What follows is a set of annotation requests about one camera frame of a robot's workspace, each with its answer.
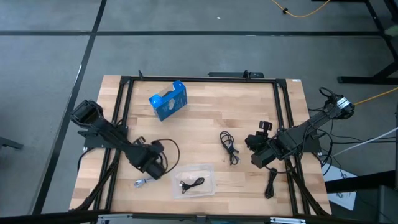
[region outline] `clear plastic bag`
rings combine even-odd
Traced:
[[[181,181],[193,184],[198,178],[204,178],[201,185],[194,186],[182,193]],[[172,189],[174,198],[199,197],[213,195],[216,191],[214,167],[212,164],[198,164],[192,166],[176,167],[172,171]]]

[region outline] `black metal frame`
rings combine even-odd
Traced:
[[[358,177],[344,178],[325,182],[328,193],[353,192],[361,189],[376,189],[380,185],[395,187],[396,172],[394,170]]]
[[[0,149],[1,147],[13,147],[14,149],[22,149],[24,145],[19,144],[18,142],[11,141],[10,139],[0,137]]]
[[[391,13],[392,21],[398,23],[398,7],[394,0],[384,0],[384,3],[386,4],[388,11]]]
[[[377,83],[377,84],[397,84],[396,78],[386,78],[391,72],[395,71],[398,68],[397,62],[397,53],[392,47],[392,44],[387,36],[384,35],[384,31],[382,29],[382,25],[373,10],[372,5],[368,0],[345,0],[345,1],[355,1],[355,2],[363,2],[367,5],[368,10],[378,31],[319,31],[319,32],[291,32],[291,31],[122,31],[122,32],[108,32],[108,31],[98,31],[100,26],[100,22],[102,20],[102,16],[104,13],[104,9],[107,3],[107,0],[101,0],[101,4],[98,9],[98,13],[95,19],[94,26],[91,31],[26,31],[26,30],[16,30],[16,31],[0,31],[0,36],[88,36],[89,40],[86,46],[85,53],[83,55],[81,66],[76,76],[76,81],[70,93],[70,97],[67,102],[67,107],[65,108],[65,112],[63,114],[59,129],[56,134],[55,141],[50,151],[50,157],[48,159],[48,163],[46,164],[45,172],[40,180],[40,189],[37,192],[37,196],[35,198],[34,207],[32,208],[33,214],[40,214],[42,212],[42,208],[45,203],[45,198],[50,188],[50,184],[52,181],[53,174],[55,172],[55,168],[58,162],[58,158],[60,156],[60,151],[62,149],[63,142],[65,140],[65,135],[69,125],[68,115],[72,111],[75,106],[76,99],[81,87],[81,83],[85,74],[85,70],[87,68],[88,60],[90,58],[91,50],[93,49],[93,45],[97,36],[139,36],[139,35],[257,35],[257,36],[376,36],[381,37],[386,42],[389,50],[391,51],[394,57],[394,63],[389,65],[387,68],[382,70],[380,73],[375,75],[374,77],[339,77],[340,83]],[[164,78],[156,78],[152,77],[153,80],[165,80]],[[223,79],[214,79],[214,82],[223,82]],[[238,80],[229,80],[229,82],[238,82]],[[109,157],[110,150],[106,150],[105,156]]]
[[[127,116],[128,116],[128,111],[130,107],[130,102],[131,102],[131,95],[132,95],[132,87],[134,84],[134,81],[140,80],[140,81],[167,81],[167,82],[172,82],[175,80],[181,80],[182,82],[226,82],[226,83],[268,83],[272,84],[273,86],[273,92],[274,92],[274,98],[275,98],[275,105],[276,105],[276,110],[277,110],[277,116],[278,116],[278,123],[279,123],[279,129],[284,128],[284,121],[283,121],[283,114],[282,114],[282,107],[280,103],[280,97],[279,97],[279,87],[281,87],[283,95],[284,95],[284,103],[286,106],[286,113],[288,117],[288,122],[289,126],[293,126],[293,116],[290,108],[290,101],[289,101],[289,94],[287,91],[287,85],[286,85],[286,80],[283,79],[264,79],[264,78],[250,78],[250,76],[246,78],[202,78],[202,77],[143,77],[140,75],[139,77],[121,77],[120,85],[119,85],[119,90],[118,90],[118,96],[116,98],[115,102],[115,108],[114,108],[114,113],[113,113],[113,120],[112,122],[116,122],[117,115],[119,113],[119,107],[120,107],[120,102],[121,102],[121,96],[123,93],[123,88],[125,84],[128,82],[129,86],[127,89],[127,97],[124,105],[124,111],[123,111],[123,118],[122,118],[122,124],[126,125],[127,121]],[[109,155],[108,158],[104,157],[103,159],[103,167],[102,169],[105,169],[107,166],[106,161],[109,161]],[[7,217],[7,218],[0,218],[0,222],[2,223],[81,223],[81,222],[95,222],[97,221],[98,218],[101,218],[106,222],[106,217],[103,215],[109,215],[111,213],[111,201],[112,201],[112,195],[113,195],[113,189],[116,184],[116,175],[117,175],[117,169],[114,171],[113,176],[115,176],[115,179],[111,179],[109,183],[109,190],[108,190],[108,197],[106,199],[106,208],[104,210],[90,210],[90,211],[69,211],[69,212],[64,212],[64,213],[50,213],[50,214],[36,214],[36,215],[26,215],[26,216],[21,216],[21,217]],[[302,174],[302,169],[301,167],[298,168],[298,172],[303,176]],[[309,215],[309,208],[305,208],[308,206],[308,202],[303,198],[303,204],[304,204],[304,212],[305,214],[300,214],[298,212],[297,208],[297,201],[295,198],[294,194],[294,188],[293,184],[289,185],[289,192],[291,196],[291,204],[292,204],[292,216],[291,217],[281,217],[277,216],[277,218],[295,218],[295,219],[304,219],[306,223],[324,223],[324,224],[332,224],[332,223],[364,223],[363,221],[358,221],[358,220],[344,220],[340,218],[335,218],[331,216],[327,217],[317,217],[313,215]],[[100,196],[97,198],[96,203],[99,205],[100,204]],[[261,222],[266,222],[269,223],[271,220],[275,218],[275,216],[245,216],[245,215],[197,215],[197,214],[163,214],[163,213],[117,213],[118,217],[122,216],[125,218],[150,218],[150,219],[168,219],[168,220],[191,220],[191,221],[196,221],[196,222],[207,222],[209,220],[211,221],[220,221],[220,220],[252,220],[252,221],[261,221]]]
[[[276,110],[277,110],[277,117],[278,117],[278,123],[279,123],[279,130],[284,129],[284,120],[283,120],[283,115],[282,115],[282,107],[280,103],[280,96],[279,96],[279,87],[281,87],[283,95],[284,95],[284,103],[286,107],[286,113],[288,117],[288,122],[289,126],[293,126],[293,117],[292,117],[292,111],[290,109],[290,101],[289,101],[289,94],[287,91],[287,85],[286,85],[286,80],[284,79],[265,79],[265,78],[251,78],[251,77],[246,77],[246,78],[219,78],[219,77],[144,77],[142,76],[141,71],[139,72],[141,75],[139,77],[121,77],[120,85],[119,85],[119,90],[118,90],[118,96],[116,98],[116,103],[115,103],[115,109],[113,113],[113,119],[112,122],[116,122],[116,118],[119,113],[119,107],[120,107],[120,102],[121,102],[121,97],[123,93],[123,88],[126,82],[129,82],[129,88],[127,91],[127,97],[126,101],[124,104],[124,111],[123,111],[123,118],[122,118],[122,124],[126,125],[127,123],[127,116],[128,116],[128,111],[129,111],[129,106],[131,102],[131,94],[132,94],[132,87],[134,84],[134,81],[167,81],[167,82],[172,82],[177,79],[181,80],[182,82],[228,82],[228,83],[267,83],[267,84],[272,84],[273,86],[273,91],[274,91],[274,98],[275,98],[275,105],[276,105]],[[106,170],[108,166],[108,161],[109,161],[109,151],[110,149],[106,149],[106,153],[103,159],[103,165],[101,168],[101,176],[103,176],[104,171]],[[300,164],[298,166],[298,174],[301,179],[303,179],[303,172],[301,168],[301,163],[296,159],[296,162]],[[113,191],[116,185],[116,176],[117,176],[118,170],[116,169],[114,173],[112,174],[110,183],[109,183],[109,189],[106,197],[106,205],[105,209],[110,210],[111,209],[111,203],[112,203],[112,198],[113,198]],[[297,199],[295,197],[295,189],[294,189],[294,181],[293,178],[290,174],[287,174],[287,180],[288,180],[288,186],[289,186],[289,195],[290,195],[290,203],[292,206],[292,214],[293,215],[298,215],[298,206],[297,206]],[[304,212],[305,214],[310,214],[310,209],[308,206],[308,202],[306,199],[302,196],[303,199],[303,207],[304,207]],[[95,200],[95,206],[94,209],[99,209],[99,204],[101,200],[101,194],[96,198]],[[183,216],[180,215],[174,215],[177,217],[177,219],[182,219]]]

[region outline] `table leg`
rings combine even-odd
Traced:
[[[13,147],[14,149],[22,149],[22,147],[24,147],[23,144],[19,144],[3,137],[0,137],[0,146]]]
[[[380,185],[394,188],[394,182],[395,171],[391,170],[377,174],[326,181],[325,185],[328,193],[338,193],[352,192],[360,189],[376,189]]]
[[[372,77],[337,77],[338,83],[396,85],[398,78],[388,78],[398,71],[398,62],[392,62]]]

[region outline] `gray floor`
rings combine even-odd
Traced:
[[[305,14],[320,3],[280,1]],[[384,25],[390,15],[373,6]],[[0,30],[91,30],[100,0],[0,1]],[[268,0],[108,0],[100,30],[376,30],[364,4],[332,2],[313,17],[285,16]],[[0,216],[29,209],[81,63],[87,37],[0,37],[0,136],[25,144],[0,150]],[[359,101],[393,86],[340,85],[340,75],[370,76],[392,62],[384,41],[359,37],[97,37],[77,102],[96,99],[103,75],[205,76],[208,72],[263,72],[299,78],[309,107],[323,104],[318,88]],[[395,126],[398,91],[358,106],[335,134],[369,138]],[[83,138],[71,124],[44,212],[68,209]],[[336,146],[335,152],[344,149]],[[339,156],[357,175],[394,168],[392,144],[364,146]],[[373,192],[360,192],[375,203]],[[333,206],[342,217],[372,219],[373,207],[357,201],[356,212]]]

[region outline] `wooden tabletop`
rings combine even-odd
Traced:
[[[113,113],[119,80],[120,76],[104,76],[99,91],[98,103],[103,107],[104,116],[108,120],[111,120]],[[148,177],[148,174],[143,174],[130,165],[122,153],[112,212],[292,215],[286,175],[277,175],[274,181],[275,196],[266,199],[264,190],[269,172],[251,164],[252,152],[244,143],[248,134],[254,134],[258,130],[260,120],[272,122],[274,127],[271,135],[276,132],[278,123],[272,85],[184,82],[188,104],[160,122],[148,99],[169,85],[170,82],[134,82],[127,121],[128,138],[133,141],[144,136],[147,142],[160,138],[173,139],[181,150],[178,166],[206,163],[214,165],[216,193],[206,197],[174,199],[170,173],[137,189],[134,182]],[[298,125],[309,118],[302,83],[300,80],[287,80],[287,86],[294,124]],[[279,93],[283,102],[282,90]],[[285,126],[288,126],[283,103],[282,111]],[[234,146],[239,150],[241,159],[236,166],[229,165],[229,155],[220,144],[219,134],[222,131],[230,132],[235,138]],[[169,164],[174,164],[177,159],[175,146],[169,142],[162,144]],[[96,185],[103,156],[104,150],[97,149],[82,159],[70,208],[79,206]],[[285,170],[283,161],[275,160],[269,166],[279,171]],[[318,160],[312,154],[305,153],[302,167],[309,191],[322,208],[331,213]],[[104,207],[107,192],[108,186],[104,188],[101,208]],[[295,192],[299,212],[303,212],[297,186]]]

